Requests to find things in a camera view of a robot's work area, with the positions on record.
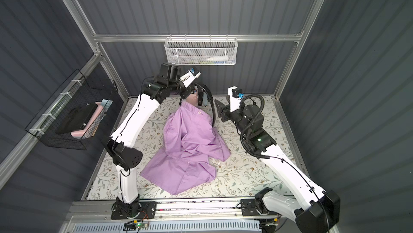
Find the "black leather belt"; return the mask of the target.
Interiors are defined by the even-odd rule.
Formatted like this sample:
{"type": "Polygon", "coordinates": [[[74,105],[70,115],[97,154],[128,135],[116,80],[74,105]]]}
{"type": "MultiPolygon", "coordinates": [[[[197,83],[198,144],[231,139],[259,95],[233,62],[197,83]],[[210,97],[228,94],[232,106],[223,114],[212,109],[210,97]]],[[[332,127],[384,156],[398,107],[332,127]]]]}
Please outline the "black leather belt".
{"type": "Polygon", "coordinates": [[[210,89],[205,84],[195,83],[195,86],[197,88],[197,93],[198,93],[198,106],[202,106],[205,99],[211,106],[212,116],[213,116],[212,127],[214,127],[215,122],[216,122],[216,114],[215,114],[213,95],[210,89]]]}

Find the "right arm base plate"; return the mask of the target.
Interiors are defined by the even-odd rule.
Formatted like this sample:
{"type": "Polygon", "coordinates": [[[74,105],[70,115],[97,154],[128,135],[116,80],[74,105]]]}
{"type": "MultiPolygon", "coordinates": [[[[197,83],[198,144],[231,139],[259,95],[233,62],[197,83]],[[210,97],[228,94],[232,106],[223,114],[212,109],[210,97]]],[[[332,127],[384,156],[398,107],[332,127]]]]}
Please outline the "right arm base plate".
{"type": "Polygon", "coordinates": [[[277,212],[267,210],[263,205],[257,205],[255,199],[241,199],[236,207],[241,210],[243,216],[281,216],[277,212]]]}

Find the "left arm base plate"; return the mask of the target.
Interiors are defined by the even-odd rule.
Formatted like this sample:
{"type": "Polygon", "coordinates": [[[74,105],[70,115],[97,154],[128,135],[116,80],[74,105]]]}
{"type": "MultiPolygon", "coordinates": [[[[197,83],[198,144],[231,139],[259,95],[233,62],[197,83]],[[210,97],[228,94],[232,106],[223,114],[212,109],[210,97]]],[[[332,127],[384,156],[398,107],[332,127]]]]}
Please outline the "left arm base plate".
{"type": "Polygon", "coordinates": [[[111,207],[111,219],[153,219],[155,217],[156,209],[157,203],[155,201],[136,201],[128,205],[123,203],[121,200],[117,199],[111,207]]]}

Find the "purple trousers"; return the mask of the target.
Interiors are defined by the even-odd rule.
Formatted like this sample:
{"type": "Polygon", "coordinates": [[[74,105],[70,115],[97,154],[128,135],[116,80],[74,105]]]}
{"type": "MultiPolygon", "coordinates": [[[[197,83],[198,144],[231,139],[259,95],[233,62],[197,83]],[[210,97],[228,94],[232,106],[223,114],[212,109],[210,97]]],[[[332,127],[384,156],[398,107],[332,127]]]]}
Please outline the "purple trousers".
{"type": "Polygon", "coordinates": [[[231,152],[212,123],[206,112],[183,102],[166,121],[163,147],[140,176],[172,195],[215,180],[209,158],[224,162],[231,152]]]}

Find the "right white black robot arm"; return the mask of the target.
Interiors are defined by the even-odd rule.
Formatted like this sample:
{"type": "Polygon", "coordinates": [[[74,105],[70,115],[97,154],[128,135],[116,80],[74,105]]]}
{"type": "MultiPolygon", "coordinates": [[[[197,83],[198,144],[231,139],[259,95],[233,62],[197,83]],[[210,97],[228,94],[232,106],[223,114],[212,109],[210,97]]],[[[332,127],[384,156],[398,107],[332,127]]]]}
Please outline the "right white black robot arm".
{"type": "Polygon", "coordinates": [[[227,100],[213,101],[213,118],[234,124],[245,152],[266,164],[293,195],[291,199],[266,187],[253,199],[241,200],[243,214],[278,214],[294,221],[302,233],[328,233],[339,222],[340,197],[311,181],[264,130],[261,95],[230,94],[227,100]]]}

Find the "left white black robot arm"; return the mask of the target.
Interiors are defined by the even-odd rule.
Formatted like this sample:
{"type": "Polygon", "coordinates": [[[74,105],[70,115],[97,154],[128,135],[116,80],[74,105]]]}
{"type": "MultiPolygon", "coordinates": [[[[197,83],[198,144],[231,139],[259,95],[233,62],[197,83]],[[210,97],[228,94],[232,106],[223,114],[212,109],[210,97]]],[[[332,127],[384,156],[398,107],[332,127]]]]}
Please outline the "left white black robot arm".
{"type": "Polygon", "coordinates": [[[137,102],[111,134],[105,147],[118,174],[119,192],[112,208],[114,214],[128,219],[140,215],[142,207],[136,179],[143,153],[133,146],[142,128],[161,103],[171,95],[179,95],[182,99],[188,97],[194,91],[195,81],[200,75],[197,68],[190,68],[181,75],[178,66],[164,63],[158,75],[142,82],[137,102]]]}

